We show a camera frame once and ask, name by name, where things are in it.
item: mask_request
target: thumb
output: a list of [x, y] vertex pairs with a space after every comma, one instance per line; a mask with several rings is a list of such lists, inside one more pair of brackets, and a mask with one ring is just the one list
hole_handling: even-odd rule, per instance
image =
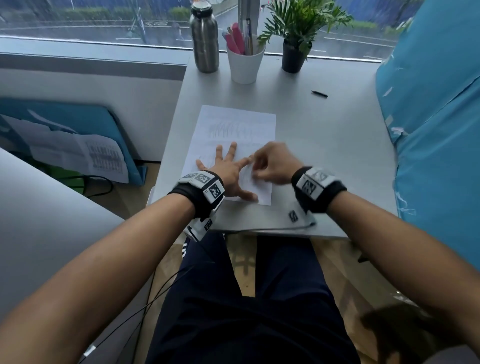
[[271, 173], [268, 168], [264, 170], [254, 170], [252, 172], [252, 177], [256, 180], [267, 181], [270, 182]]

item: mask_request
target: potted plant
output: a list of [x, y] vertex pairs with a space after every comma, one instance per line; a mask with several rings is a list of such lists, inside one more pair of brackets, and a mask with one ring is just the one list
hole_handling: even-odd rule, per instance
[[348, 25], [353, 17], [341, 6], [329, 0], [273, 0], [267, 8], [272, 19], [267, 19], [266, 30], [258, 37], [260, 44], [270, 42], [272, 36], [283, 37], [282, 69], [289, 73], [300, 71], [317, 32], [324, 26]]

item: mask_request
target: hand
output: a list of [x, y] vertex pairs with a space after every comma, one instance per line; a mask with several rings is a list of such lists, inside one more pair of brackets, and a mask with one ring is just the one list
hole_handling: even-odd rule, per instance
[[285, 143], [270, 142], [253, 155], [253, 178], [275, 184], [289, 184], [303, 167]]
[[225, 188], [226, 197], [240, 197], [245, 201], [258, 201], [258, 196], [253, 192], [245, 191], [240, 188], [239, 176], [243, 167], [248, 166], [251, 162], [251, 158], [243, 158], [238, 162], [234, 162], [235, 152], [237, 151], [237, 143], [233, 142], [228, 150], [227, 156], [223, 159], [222, 146], [216, 147], [215, 165], [212, 168], [206, 168], [204, 164], [197, 159], [197, 167], [199, 170], [210, 170], [217, 174], [223, 182]]

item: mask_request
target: black strap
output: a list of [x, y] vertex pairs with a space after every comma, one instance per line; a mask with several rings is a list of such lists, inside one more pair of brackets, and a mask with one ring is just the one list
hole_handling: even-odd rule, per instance
[[305, 211], [311, 211], [314, 214], [324, 214], [327, 212], [328, 205], [333, 201], [333, 199], [342, 191], [346, 191], [347, 188], [343, 185], [340, 181], [335, 181], [325, 188], [320, 196], [318, 196], [317, 200], [312, 200], [309, 196], [304, 194], [301, 189], [297, 187], [297, 183], [305, 174], [306, 171], [311, 169], [312, 167], [302, 167], [292, 177], [292, 186], [295, 190], [295, 196], [297, 201], [299, 202], [300, 206]]
[[203, 194], [203, 191], [214, 184], [216, 181], [220, 181], [222, 186], [224, 186], [222, 179], [215, 173], [207, 171], [210, 174], [213, 174], [213, 178], [209, 183], [207, 183], [202, 189], [192, 186], [189, 183], [178, 183], [174, 189], [169, 192], [169, 194], [181, 194], [188, 198], [193, 205], [195, 206], [195, 218], [205, 219], [210, 216], [212, 210], [218, 206], [221, 202], [222, 197], [219, 197], [215, 202], [210, 204]]

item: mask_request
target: floor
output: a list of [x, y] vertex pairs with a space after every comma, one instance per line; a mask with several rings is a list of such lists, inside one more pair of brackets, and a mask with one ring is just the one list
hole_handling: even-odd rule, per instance
[[[118, 184], [112, 193], [92, 199], [118, 216], [129, 218], [145, 207], [150, 190], [155, 185], [159, 164], [148, 164], [148, 167], [145, 186]], [[88, 194], [101, 192], [102, 189], [105, 186], [101, 184], [91, 186]], [[184, 239], [180, 236], [158, 265], [150, 300], [154, 299], [166, 279], [178, 271]], [[231, 235], [227, 244], [243, 295], [254, 296], [256, 237]], [[360, 252], [352, 243], [312, 239], [312, 244], [362, 363], [421, 363], [440, 348], [448, 346], [445, 341], [438, 343], [436, 337], [419, 328], [419, 310], [399, 301], [396, 289], [370, 262], [358, 263]], [[163, 297], [152, 304], [145, 316], [135, 364], [145, 362]]]

